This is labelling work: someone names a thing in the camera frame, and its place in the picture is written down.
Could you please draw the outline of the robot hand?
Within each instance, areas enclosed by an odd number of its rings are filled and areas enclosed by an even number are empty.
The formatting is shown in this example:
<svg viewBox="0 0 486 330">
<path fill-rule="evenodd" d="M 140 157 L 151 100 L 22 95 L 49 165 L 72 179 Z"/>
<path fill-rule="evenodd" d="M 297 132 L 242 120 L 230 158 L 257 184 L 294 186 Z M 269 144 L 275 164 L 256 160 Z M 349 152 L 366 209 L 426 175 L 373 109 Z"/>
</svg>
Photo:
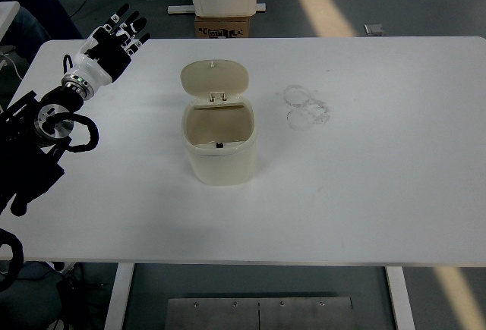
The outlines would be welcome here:
<svg viewBox="0 0 486 330">
<path fill-rule="evenodd" d="M 96 28 L 74 58 L 74 66 L 95 78 L 100 86 L 116 81 L 131 63 L 132 57 L 150 38 L 144 32 L 147 19 L 139 11 L 126 13 L 129 5 L 122 5 L 100 27 Z"/>
</svg>

